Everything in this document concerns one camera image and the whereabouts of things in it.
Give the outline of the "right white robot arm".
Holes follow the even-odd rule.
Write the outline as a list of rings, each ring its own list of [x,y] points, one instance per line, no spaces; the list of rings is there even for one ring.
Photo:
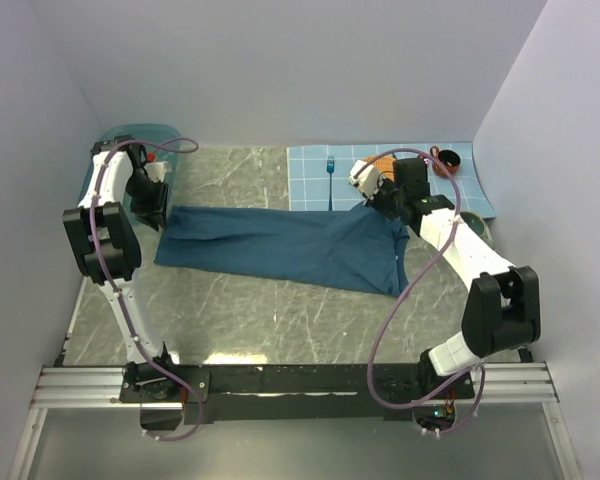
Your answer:
[[[349,183],[364,204],[409,226],[442,257],[468,291],[460,332],[426,351],[417,375],[419,390],[440,398],[452,374],[494,353],[537,341],[541,335],[539,279],[497,254],[456,210],[457,204],[430,193],[428,169],[420,158],[393,162],[388,176],[369,160],[352,167]]]

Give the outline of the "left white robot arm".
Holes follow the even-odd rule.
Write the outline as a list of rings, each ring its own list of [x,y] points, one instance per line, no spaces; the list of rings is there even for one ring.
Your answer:
[[[142,254],[131,220],[155,231],[165,228],[170,165],[154,163],[130,135],[95,143],[91,158],[87,191],[77,207],[63,212],[63,225],[81,274],[99,287],[123,336],[123,386],[168,401],[179,378],[169,370],[172,359],[140,296]]]

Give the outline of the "blue t shirt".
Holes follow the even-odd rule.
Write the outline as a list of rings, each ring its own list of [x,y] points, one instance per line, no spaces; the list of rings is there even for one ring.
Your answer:
[[[397,297],[407,287],[406,227],[362,204],[348,211],[177,206],[160,266]]]

